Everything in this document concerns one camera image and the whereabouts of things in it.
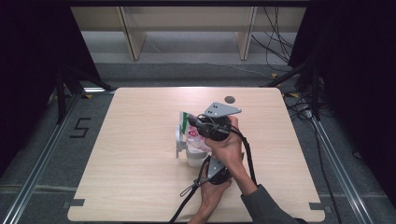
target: wooden table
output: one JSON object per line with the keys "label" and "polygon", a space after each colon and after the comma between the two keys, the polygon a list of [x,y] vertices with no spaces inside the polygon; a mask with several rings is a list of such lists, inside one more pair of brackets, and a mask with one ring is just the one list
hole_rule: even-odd
{"label": "wooden table", "polygon": [[[173,216],[199,168],[176,158],[179,111],[203,113],[212,102],[232,96],[243,111],[235,115],[252,150],[258,183],[293,217],[320,222],[324,212],[290,117],[278,89],[263,88],[120,88],[75,195],[73,221],[159,221]],[[201,202],[200,190],[177,221],[188,221]],[[235,183],[224,195],[211,222],[251,221]]]}

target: gray sleeve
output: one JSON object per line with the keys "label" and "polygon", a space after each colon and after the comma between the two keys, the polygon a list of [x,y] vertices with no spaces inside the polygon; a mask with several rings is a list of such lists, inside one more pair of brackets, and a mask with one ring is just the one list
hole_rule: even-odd
{"label": "gray sleeve", "polygon": [[268,191],[259,185],[259,188],[248,196],[241,196],[242,202],[250,213],[253,223],[292,223],[298,222],[284,212],[274,201]]}

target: gray floor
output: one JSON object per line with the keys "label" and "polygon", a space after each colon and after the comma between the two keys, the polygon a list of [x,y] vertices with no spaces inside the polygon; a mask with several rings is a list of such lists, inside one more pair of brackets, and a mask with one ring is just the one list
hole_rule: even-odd
{"label": "gray floor", "polygon": [[[263,43],[263,34],[255,34]],[[295,34],[284,34],[290,42]],[[254,42],[250,46],[247,61],[239,60],[238,48],[232,33],[150,33],[139,61],[129,59],[128,49],[121,33],[84,33],[86,42],[104,82],[115,87],[147,86],[251,86],[268,83],[272,74],[278,72],[269,67],[265,50]],[[268,55],[268,62],[277,69],[289,69],[275,55]],[[279,87],[290,91],[297,77]],[[61,139],[47,167],[35,187],[19,223],[71,223],[67,219],[67,203],[76,192],[85,165],[90,157],[97,134],[111,102],[111,94],[95,94],[82,98],[73,110]],[[287,97],[288,105],[299,99]],[[364,162],[352,155],[342,125],[331,111],[323,110],[322,125],[329,135],[342,163],[351,177],[374,223],[396,223],[396,210],[376,182]],[[82,134],[75,130],[80,126],[89,130],[84,138],[70,138]],[[31,136],[29,144],[19,152],[0,179],[0,219],[4,218],[24,181],[28,178],[37,158],[45,147],[57,119],[57,105],[53,99]],[[314,179],[318,195],[324,206],[332,209],[323,223],[337,223],[334,212],[338,208],[343,223],[359,223],[349,201],[322,152],[322,160],[336,204],[332,203],[323,174],[319,169],[318,149],[312,125],[307,120],[294,119],[306,162]]]}

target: table top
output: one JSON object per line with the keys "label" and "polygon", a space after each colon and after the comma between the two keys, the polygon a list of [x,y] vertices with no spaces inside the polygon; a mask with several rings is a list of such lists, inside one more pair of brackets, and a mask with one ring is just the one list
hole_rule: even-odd
{"label": "table top", "polygon": [[[235,116],[249,141],[258,183],[293,217],[322,221],[323,211],[289,114],[273,88],[120,88],[116,91],[78,186],[68,217],[73,221],[167,222],[199,167],[176,158],[179,112],[199,115],[213,102],[242,109]],[[210,222],[251,221],[233,182]],[[201,202],[197,190],[177,221],[188,221]]]}
{"label": "table top", "polygon": [[311,0],[28,0],[70,7],[306,7]]}

